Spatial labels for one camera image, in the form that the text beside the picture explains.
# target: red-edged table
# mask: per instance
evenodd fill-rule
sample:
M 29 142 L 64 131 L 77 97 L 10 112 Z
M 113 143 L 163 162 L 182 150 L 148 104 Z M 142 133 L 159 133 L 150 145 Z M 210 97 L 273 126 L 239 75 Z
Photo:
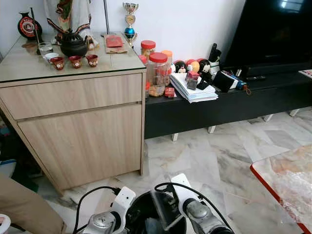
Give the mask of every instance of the red-edged table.
M 312 233 L 312 145 L 257 161 L 253 174 L 295 219 Z

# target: trophy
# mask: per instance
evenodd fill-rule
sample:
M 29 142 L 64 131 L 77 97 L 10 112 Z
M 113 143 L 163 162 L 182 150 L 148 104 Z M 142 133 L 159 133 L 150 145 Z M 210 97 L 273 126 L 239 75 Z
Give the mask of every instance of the trophy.
M 128 12 L 125 16 L 125 20 L 128 24 L 128 27 L 125 29 L 125 35 L 129 45 L 133 48 L 133 42 L 137 39 L 137 33 L 132 27 L 132 24 L 136 21 L 136 17 L 133 13 L 138 9 L 138 4 L 124 2 L 122 5 Z

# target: white table leg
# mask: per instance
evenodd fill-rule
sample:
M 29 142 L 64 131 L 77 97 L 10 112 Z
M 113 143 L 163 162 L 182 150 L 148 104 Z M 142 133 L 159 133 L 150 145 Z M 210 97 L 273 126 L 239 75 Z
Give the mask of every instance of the white table leg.
M 269 122 L 270 119 L 272 118 L 272 116 L 273 116 L 273 114 L 264 116 L 264 117 L 263 117 L 263 120 L 264 120 L 265 122 Z
M 175 133 L 171 135 L 171 139 L 172 141 L 177 141 L 177 136 L 179 135 L 179 133 Z
M 298 113 L 299 110 L 300 110 L 300 109 L 294 109 L 294 110 L 292 110 L 292 111 L 289 112 L 289 115 L 290 115 L 291 117 L 294 117 L 294 116 Z
M 210 134 L 214 133 L 214 131 L 215 131 L 215 126 L 209 127 L 207 131 L 208 131 L 208 133 L 210 133 Z

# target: tv screen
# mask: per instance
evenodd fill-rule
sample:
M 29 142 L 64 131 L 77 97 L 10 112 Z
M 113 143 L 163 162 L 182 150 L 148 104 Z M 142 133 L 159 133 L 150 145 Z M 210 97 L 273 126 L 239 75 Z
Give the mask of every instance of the tv screen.
M 226 66 L 307 62 L 312 0 L 246 0 Z

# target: black cable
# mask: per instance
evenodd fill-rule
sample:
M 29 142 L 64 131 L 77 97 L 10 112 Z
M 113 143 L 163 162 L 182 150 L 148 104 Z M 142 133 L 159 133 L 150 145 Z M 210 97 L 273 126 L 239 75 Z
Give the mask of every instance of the black cable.
M 81 202 L 82 200 L 87 196 L 89 195 L 90 193 L 96 191 L 96 190 L 99 190 L 99 189 L 111 189 L 115 195 L 118 195 L 119 192 L 120 192 L 120 188 L 113 188 L 113 187 L 110 187 L 110 186 L 100 186 L 100 187 L 97 187 L 95 189 L 92 189 L 90 190 L 89 192 L 87 192 L 85 195 L 83 195 L 80 200 L 79 200 L 79 203 L 78 203 L 78 206 L 77 206 L 77 213 L 76 213 L 76 222 L 75 222 L 75 227 L 74 227 L 74 230 L 73 230 L 73 234 L 76 234 L 77 232 L 81 231 L 82 229 L 84 229 L 86 225 L 80 227 L 79 229 L 77 229 L 78 227 L 78 223 L 79 223 L 79 211 L 80 211 L 80 206 L 81 206 Z
M 201 196 L 203 199 L 205 199 L 211 206 L 212 208 L 218 213 L 218 215 L 220 216 L 220 218 L 222 219 L 222 221 L 225 223 L 226 226 L 228 226 L 229 229 L 232 230 L 232 228 L 230 227 L 230 225 L 228 224 L 228 222 L 225 220 L 225 218 L 223 217 L 223 215 L 221 214 L 221 212 L 217 209 L 217 207 L 215 207 L 215 205 L 207 198 L 205 197 L 203 194 L 201 194 L 200 192 L 196 191 L 195 189 L 192 189 L 188 186 L 185 186 L 183 184 L 178 184 L 178 183 L 172 183 L 172 182 L 166 182 L 166 183 L 161 183 L 155 186 L 155 191 L 157 192 L 166 192 L 166 189 L 158 189 L 161 186 L 165 186 L 165 185 L 176 185 L 176 186 L 180 186 L 182 188 L 188 189 L 190 191 L 192 191 L 193 193 L 196 193 L 197 195 Z

